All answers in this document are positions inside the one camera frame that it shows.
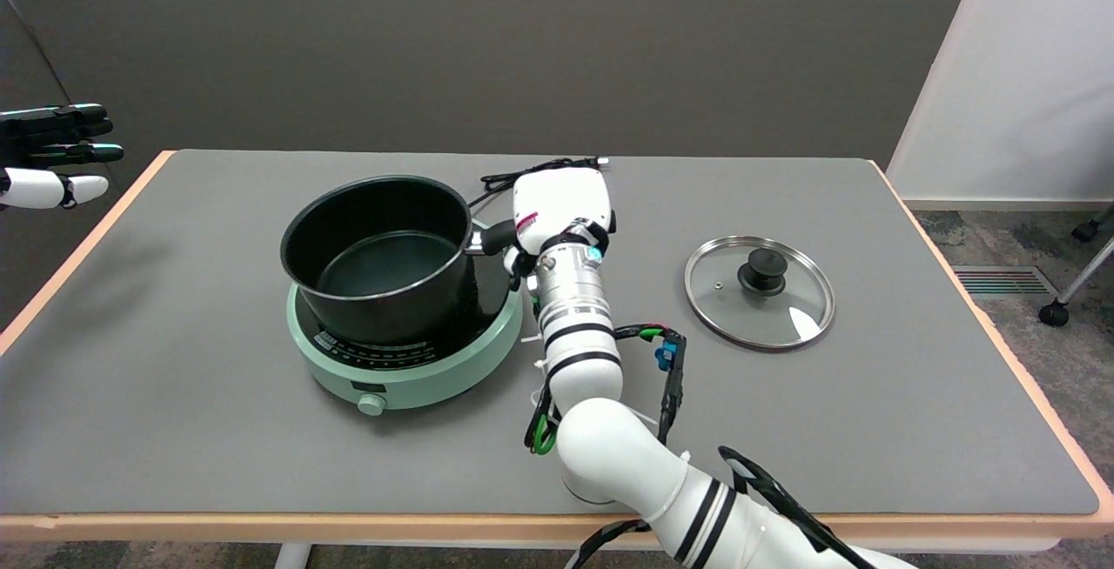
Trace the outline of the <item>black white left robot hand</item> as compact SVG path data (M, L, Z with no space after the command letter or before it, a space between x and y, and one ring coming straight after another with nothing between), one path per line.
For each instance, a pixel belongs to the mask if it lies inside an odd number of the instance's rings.
M113 130L101 104L1 112L1 207L69 210L101 197L107 177L59 168L123 160L123 145L95 141Z

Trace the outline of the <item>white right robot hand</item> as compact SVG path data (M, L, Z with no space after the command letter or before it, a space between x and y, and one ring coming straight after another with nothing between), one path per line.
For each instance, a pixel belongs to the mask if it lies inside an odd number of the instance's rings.
M557 244L588 245L604 256L616 230L602 171L568 167L522 174L512 188L514 243L504 256L510 288L532 275L543 253Z

